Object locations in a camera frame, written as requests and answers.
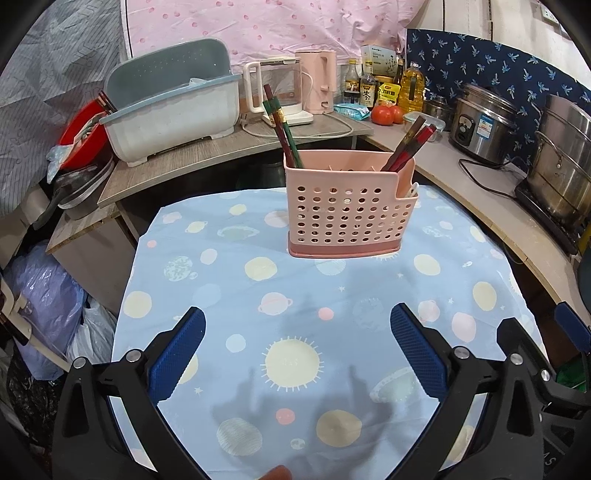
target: wall outlet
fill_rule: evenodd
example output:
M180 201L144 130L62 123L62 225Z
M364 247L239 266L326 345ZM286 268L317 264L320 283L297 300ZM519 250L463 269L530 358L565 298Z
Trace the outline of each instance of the wall outlet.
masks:
M548 7L545 7L544 5L540 5L540 10L542 12L542 17L545 20L547 20L548 22L553 23L555 25L560 25L558 20L556 20L556 17L552 14L552 12L550 10L548 10Z

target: yellow package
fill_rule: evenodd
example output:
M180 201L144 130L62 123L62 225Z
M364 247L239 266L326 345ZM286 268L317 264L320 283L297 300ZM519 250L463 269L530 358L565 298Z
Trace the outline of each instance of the yellow package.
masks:
M383 83L379 86L378 100L388 100L396 104L399 93L400 85L396 85L395 83Z

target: green chopsticks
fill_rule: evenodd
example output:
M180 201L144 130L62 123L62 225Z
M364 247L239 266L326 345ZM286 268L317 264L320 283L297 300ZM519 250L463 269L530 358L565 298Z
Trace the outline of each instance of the green chopsticks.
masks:
M279 143L281 144L285 153L285 161L287 166L291 168L304 168L304 164L301 162L300 154L297 151L296 142L291 135L291 129L289 125L287 125L285 115L283 115L283 110L281 109L279 99L273 95L271 85L266 83L263 85L263 88L265 90L267 100L264 100L262 104L265 107L267 115L269 115L269 118L271 118L275 124L275 133L277 134ZM290 159L293 160L293 165L290 165Z

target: pink polka dot curtain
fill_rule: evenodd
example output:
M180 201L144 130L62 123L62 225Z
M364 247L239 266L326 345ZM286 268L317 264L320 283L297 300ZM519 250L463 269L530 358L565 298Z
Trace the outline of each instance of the pink polka dot curtain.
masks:
M425 0L122 0L130 57L214 37L232 65L299 48L335 50L339 63L366 43L401 49Z

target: blue tablecloth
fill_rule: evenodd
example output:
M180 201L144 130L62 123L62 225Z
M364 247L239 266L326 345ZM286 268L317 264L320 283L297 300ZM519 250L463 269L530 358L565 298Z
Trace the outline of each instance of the blue tablecloth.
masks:
M399 302L480 357L504 358L496 327L511 316L541 345L502 251L445 194L421 186L419 195L399 253L349 260L287 253L281 191L160 210L139 241L113 358L145 348L190 306L205 312L205 338L158 407L214 480L254 480L279 464L295 480L385 478L437 407L389 331ZM146 463L121 402L113 407Z

